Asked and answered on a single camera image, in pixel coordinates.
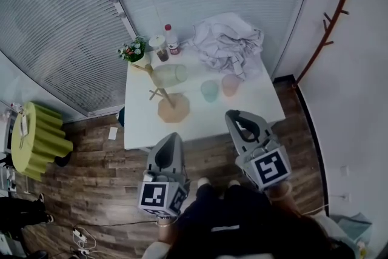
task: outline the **shoe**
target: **shoe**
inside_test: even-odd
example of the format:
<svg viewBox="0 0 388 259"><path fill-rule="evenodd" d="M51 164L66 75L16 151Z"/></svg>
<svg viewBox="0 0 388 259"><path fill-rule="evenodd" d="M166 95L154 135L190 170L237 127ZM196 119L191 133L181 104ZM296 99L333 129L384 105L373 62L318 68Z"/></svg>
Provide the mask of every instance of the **shoe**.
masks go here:
<svg viewBox="0 0 388 259"><path fill-rule="evenodd" d="M200 188L204 184L210 184L210 180L206 177L202 177L198 180L198 188Z"/></svg>
<svg viewBox="0 0 388 259"><path fill-rule="evenodd" d="M238 180L231 180L231 181L229 181L228 188L230 188L232 186L241 186L241 184Z"/></svg>
<svg viewBox="0 0 388 259"><path fill-rule="evenodd" d="M47 214L47 222L48 223L53 223L54 222L54 217L49 215L49 214Z"/></svg>
<svg viewBox="0 0 388 259"><path fill-rule="evenodd" d="M38 200L44 204L44 194L43 193L39 194Z"/></svg>

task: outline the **cable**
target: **cable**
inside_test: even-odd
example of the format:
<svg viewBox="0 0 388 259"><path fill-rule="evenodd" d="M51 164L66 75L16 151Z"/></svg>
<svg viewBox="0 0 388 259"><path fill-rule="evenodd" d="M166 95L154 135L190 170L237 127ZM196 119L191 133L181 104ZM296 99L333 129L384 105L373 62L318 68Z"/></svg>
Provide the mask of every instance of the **cable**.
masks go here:
<svg viewBox="0 0 388 259"><path fill-rule="evenodd" d="M118 227L118 226L130 226L132 224L139 223L155 223L155 220L147 220L147 221L137 221L135 223L116 223L116 224L90 224L90 223L77 223L75 226L68 226L66 224L56 224L56 223L38 223L34 224L34 226L38 225L46 225L46 226L54 226L54 227L66 227L69 229L74 229L76 226L89 226L89 227Z"/></svg>
<svg viewBox="0 0 388 259"><path fill-rule="evenodd" d="M117 224L88 224L88 223L78 223L75 225L79 226L89 226L89 227L118 227L118 226L129 226L132 224L139 224L139 223L154 223L155 220L147 220L147 221L137 221L135 223L117 223Z"/></svg>
<svg viewBox="0 0 388 259"><path fill-rule="evenodd" d="M316 209L314 209L314 210L310 210L310 212L304 213L304 214L302 214L302 215L307 215L307 214L314 213L314 212L316 212L316 211L318 211L318 210L320 210L320 209L322 209L322 208L325 208L326 206L329 206L329 205L326 204L326 205L321 206L321 207L319 207L319 208L316 208Z"/></svg>
<svg viewBox="0 0 388 259"><path fill-rule="evenodd" d="M129 257L117 257L117 256L115 256L115 255L108 254L107 252L102 252L102 251L93 251L93 252L90 252L90 254L96 253L96 252L99 252L99 253L101 253L101 254L105 254L105 255L108 255L108 256L112 256L113 258L123 258L123 259L129 258Z"/></svg>
<svg viewBox="0 0 388 259"><path fill-rule="evenodd" d="M93 246L93 247L91 247L91 248L84 248L84 246L85 246L85 243L83 242L83 241L79 241L79 242L82 242L83 243L83 246L81 247L81 248L84 248L84 249L86 249L86 250L90 250L90 249L93 249L93 248L96 248L96 246L97 246L97 241L96 241L96 239L95 239L95 237L87 230L87 229L85 229L85 228L83 228L83 227L76 227L77 229L82 229L82 230L85 230L93 239L94 239L94 241L95 241L95 245Z"/></svg>
<svg viewBox="0 0 388 259"><path fill-rule="evenodd" d="M71 251L59 252L58 254L55 254L54 256L49 256L49 258L54 258L54 257L56 257L56 256L59 256L59 255L64 254L65 252L72 253Z"/></svg>
<svg viewBox="0 0 388 259"><path fill-rule="evenodd" d="M84 249L84 246L85 246L85 243L84 243L84 241L82 241L82 240L79 240L79 241L75 241L75 239L74 239L74 234L73 234L73 242L78 246L78 248L82 248L82 249Z"/></svg>

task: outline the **wooden stand base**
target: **wooden stand base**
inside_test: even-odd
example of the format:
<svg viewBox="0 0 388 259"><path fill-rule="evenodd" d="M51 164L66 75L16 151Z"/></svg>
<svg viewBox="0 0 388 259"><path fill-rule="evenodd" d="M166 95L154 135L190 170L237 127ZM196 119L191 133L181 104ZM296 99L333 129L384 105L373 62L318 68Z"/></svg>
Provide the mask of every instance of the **wooden stand base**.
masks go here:
<svg viewBox="0 0 388 259"><path fill-rule="evenodd" d="M163 98L159 102L158 115L166 123L179 123L190 113L190 102L181 93L169 94L169 98L174 108Z"/></svg>

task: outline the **plastic cup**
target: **plastic cup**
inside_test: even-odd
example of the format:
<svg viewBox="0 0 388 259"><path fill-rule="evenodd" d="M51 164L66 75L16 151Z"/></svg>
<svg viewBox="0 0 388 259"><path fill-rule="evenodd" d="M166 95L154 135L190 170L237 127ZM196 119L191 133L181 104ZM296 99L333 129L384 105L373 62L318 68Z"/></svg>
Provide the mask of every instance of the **plastic cup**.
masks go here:
<svg viewBox="0 0 388 259"><path fill-rule="evenodd" d="M233 96L238 89L239 84L241 83L241 79L237 77L236 75L226 75L222 78L221 84L222 84L222 90L225 94L225 96Z"/></svg>
<svg viewBox="0 0 388 259"><path fill-rule="evenodd" d="M207 80L201 85L201 93L208 103L212 103L218 96L218 85L214 80Z"/></svg>

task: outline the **power strip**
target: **power strip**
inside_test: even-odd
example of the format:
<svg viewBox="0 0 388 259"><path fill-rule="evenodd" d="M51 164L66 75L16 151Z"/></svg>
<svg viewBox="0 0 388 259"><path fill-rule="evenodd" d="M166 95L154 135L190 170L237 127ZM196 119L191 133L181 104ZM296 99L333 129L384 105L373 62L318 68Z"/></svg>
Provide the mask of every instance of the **power strip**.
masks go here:
<svg viewBox="0 0 388 259"><path fill-rule="evenodd" d="M89 253L90 253L90 251L88 250L88 249L82 249L82 248L80 248L80 249L78 249L79 250L79 252L81 253L81 255L84 255L84 256L86 256L86 255L88 255Z"/></svg>
<svg viewBox="0 0 388 259"><path fill-rule="evenodd" d="M78 237L81 241L83 241L84 243L87 243L87 238L85 235L83 235L82 233L80 233L80 231L78 231L77 229L73 229L73 234Z"/></svg>

